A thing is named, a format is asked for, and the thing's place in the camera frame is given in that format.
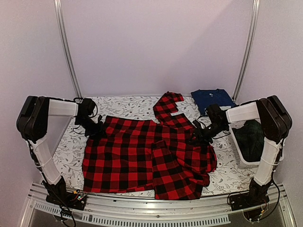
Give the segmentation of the red black plaid shirt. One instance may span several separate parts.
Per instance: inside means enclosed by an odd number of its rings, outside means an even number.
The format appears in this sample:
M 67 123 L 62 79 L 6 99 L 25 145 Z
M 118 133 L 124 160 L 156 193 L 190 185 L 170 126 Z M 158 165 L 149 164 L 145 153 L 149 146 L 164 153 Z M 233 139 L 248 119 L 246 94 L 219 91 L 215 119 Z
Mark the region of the red black plaid shirt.
M 154 190 L 157 200 L 195 200 L 217 167 L 214 148 L 178 113 L 179 93 L 153 106 L 155 120 L 107 116 L 104 134 L 89 138 L 82 162 L 83 189 L 94 193 Z

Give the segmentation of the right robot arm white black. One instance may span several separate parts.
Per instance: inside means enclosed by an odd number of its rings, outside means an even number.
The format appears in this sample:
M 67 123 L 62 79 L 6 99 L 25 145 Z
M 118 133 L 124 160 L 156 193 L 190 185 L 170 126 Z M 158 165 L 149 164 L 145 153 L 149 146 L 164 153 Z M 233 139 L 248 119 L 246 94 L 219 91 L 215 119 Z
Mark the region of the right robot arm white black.
M 257 172 L 251 180 L 250 188 L 255 187 L 245 195 L 248 206 L 255 206 L 263 199 L 263 192 L 259 188 L 270 186 L 273 171 L 277 165 L 278 154 L 284 146 L 284 141 L 292 127 L 292 119 L 282 102 L 276 95 L 261 98 L 222 110 L 217 104 L 206 109 L 211 124 L 201 127 L 198 120 L 193 121 L 195 126 L 194 137 L 200 142 L 212 143 L 212 138 L 228 129 L 229 124 L 241 121 L 259 119 L 264 137 L 264 147 Z

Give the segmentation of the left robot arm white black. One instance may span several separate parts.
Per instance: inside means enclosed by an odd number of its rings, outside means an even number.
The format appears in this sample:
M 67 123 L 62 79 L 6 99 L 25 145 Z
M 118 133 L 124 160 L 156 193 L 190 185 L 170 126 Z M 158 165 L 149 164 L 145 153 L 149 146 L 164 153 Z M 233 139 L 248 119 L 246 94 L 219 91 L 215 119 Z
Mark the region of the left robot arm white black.
M 17 118 L 16 127 L 28 143 L 37 169 L 49 185 L 57 185 L 62 179 L 47 142 L 48 119 L 50 116 L 75 117 L 75 124 L 84 128 L 84 135 L 99 136 L 104 133 L 101 116 L 97 122 L 91 118 L 96 103 L 84 98 L 80 103 L 72 100 L 45 96 L 28 96 Z

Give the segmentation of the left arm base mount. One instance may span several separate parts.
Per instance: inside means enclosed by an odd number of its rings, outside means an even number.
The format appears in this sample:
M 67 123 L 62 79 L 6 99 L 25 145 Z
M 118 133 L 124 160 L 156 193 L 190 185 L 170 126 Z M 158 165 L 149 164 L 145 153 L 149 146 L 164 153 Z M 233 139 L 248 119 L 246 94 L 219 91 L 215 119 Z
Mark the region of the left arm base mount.
M 68 192 L 66 182 L 61 176 L 57 184 L 49 184 L 46 180 L 42 181 L 43 186 L 47 190 L 46 201 L 58 206 L 64 206 L 76 210 L 84 210 L 87 197 L 80 191 Z

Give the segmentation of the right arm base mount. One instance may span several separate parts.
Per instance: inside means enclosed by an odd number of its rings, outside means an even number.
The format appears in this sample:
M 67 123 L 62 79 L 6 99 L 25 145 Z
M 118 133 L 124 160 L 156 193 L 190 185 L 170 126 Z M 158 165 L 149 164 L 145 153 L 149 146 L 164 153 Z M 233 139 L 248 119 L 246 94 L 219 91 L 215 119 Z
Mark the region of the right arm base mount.
M 254 179 L 252 179 L 248 192 L 233 192 L 229 194 L 227 197 L 227 203 L 230 205 L 232 211 L 259 206 L 257 209 L 245 211 L 243 215 L 245 219 L 250 222 L 260 221 L 268 208 L 269 197 L 267 191 L 270 185 L 271 181 L 260 186 L 254 181 Z

